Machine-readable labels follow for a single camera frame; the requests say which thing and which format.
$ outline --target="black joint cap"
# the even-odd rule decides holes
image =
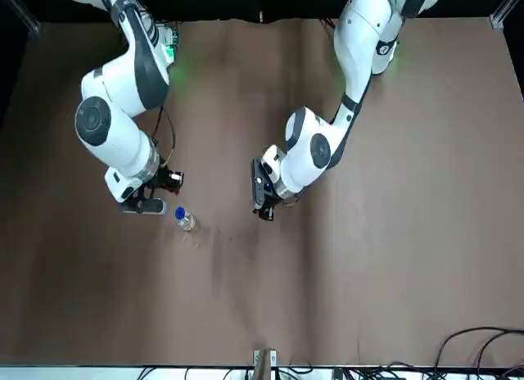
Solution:
[[[107,102],[91,96],[80,103],[75,114],[76,133],[87,144],[97,147],[107,140],[111,126],[111,110]]]
[[[323,169],[326,165],[328,165],[329,160],[331,159],[331,148],[329,147],[327,138],[325,138],[320,133],[316,133],[311,138],[309,149],[311,151],[311,157],[313,158],[313,164],[315,167],[318,169]]]

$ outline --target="black wire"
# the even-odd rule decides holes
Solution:
[[[279,369],[279,368],[275,368],[275,371],[276,371],[276,373],[275,373],[275,374],[276,374],[275,378],[276,378],[277,380],[280,379],[280,373],[285,374],[286,376],[288,376],[289,378],[292,378],[293,380],[299,380],[299,378],[298,378],[297,376],[295,376],[294,374],[291,374],[291,373],[289,373],[289,372],[284,372],[283,370],[281,370],[281,369]]]
[[[484,355],[484,352],[486,351],[487,347],[490,345],[490,343],[496,341],[500,337],[503,337],[504,335],[518,335],[521,337],[524,337],[524,333],[520,330],[507,330],[500,333],[495,334],[493,337],[488,339],[486,343],[484,343],[484,346],[480,349],[478,355],[477,355],[477,377],[479,378],[481,376],[481,362],[482,362],[482,356]]]
[[[313,367],[311,366],[311,364],[309,364],[309,368],[305,369],[305,370],[296,370],[296,369],[293,369],[293,368],[286,368],[286,369],[291,370],[294,374],[298,374],[299,376],[301,374],[309,374],[309,373],[313,372]]]
[[[524,369],[524,364],[519,364],[517,366],[513,366],[510,370],[507,370],[506,372],[502,373],[500,376],[501,378],[506,378],[511,372],[514,372],[516,370],[522,371]]]
[[[140,374],[137,377],[137,380],[142,380],[142,376],[143,376],[144,372],[146,372],[146,370],[147,370],[147,368],[142,369],[142,371],[140,372]]]
[[[151,138],[153,139],[155,139],[156,132],[158,131],[158,127],[160,126],[160,119],[162,118],[163,110],[164,110],[164,105],[160,106],[160,109],[158,110],[158,116],[156,117],[155,129],[153,130],[153,134],[151,135]]]
[[[499,331],[501,333],[514,332],[514,333],[524,334],[524,329],[517,329],[517,328],[511,329],[511,328],[489,327],[489,326],[488,327],[466,328],[466,329],[463,329],[462,331],[458,331],[458,332],[452,333],[440,345],[439,352],[438,352],[438,354],[436,356],[436,359],[435,359],[435,364],[433,365],[433,375],[434,376],[437,373],[437,369],[438,369],[438,366],[439,366],[439,363],[440,363],[440,359],[442,358],[442,353],[444,352],[444,348],[448,344],[448,342],[451,341],[454,337],[458,337],[460,335],[463,335],[464,333],[473,333],[475,331]]]
[[[224,377],[222,378],[222,380],[226,380],[226,377],[233,371],[234,369],[230,369],[229,371],[226,372],[226,374],[224,375]]]
[[[151,373],[155,369],[156,368],[148,368],[148,367],[142,369],[142,372],[140,372],[140,374],[138,375],[137,380],[144,380],[144,378],[146,378],[149,375],[149,373]]]

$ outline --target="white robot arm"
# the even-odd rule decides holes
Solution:
[[[338,164],[359,114],[372,75],[381,74],[395,52],[405,17],[415,17],[438,0],[349,0],[333,43],[346,77],[346,90],[331,122],[309,108],[295,111],[286,125],[287,153],[272,145],[251,162],[253,211],[273,220],[273,208],[297,196],[325,170]]]
[[[155,143],[132,117],[164,102],[169,88],[166,68],[173,62],[178,35],[155,24],[137,0],[102,3],[124,32],[129,48],[82,79],[76,133],[84,146],[109,166],[107,186],[124,210],[162,215],[165,203],[153,197],[154,191],[177,192],[183,173],[168,169]],[[144,188],[151,190],[149,197],[145,197]]]

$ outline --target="metal bracket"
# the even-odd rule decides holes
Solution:
[[[520,0],[503,0],[497,10],[490,15],[490,22],[493,29],[503,29],[504,20],[510,11],[519,3]]]

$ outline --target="water bottle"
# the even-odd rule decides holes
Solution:
[[[181,206],[177,208],[174,215],[177,218],[177,226],[179,226],[183,231],[191,231],[195,228],[195,225],[197,224],[195,216],[184,210]]]

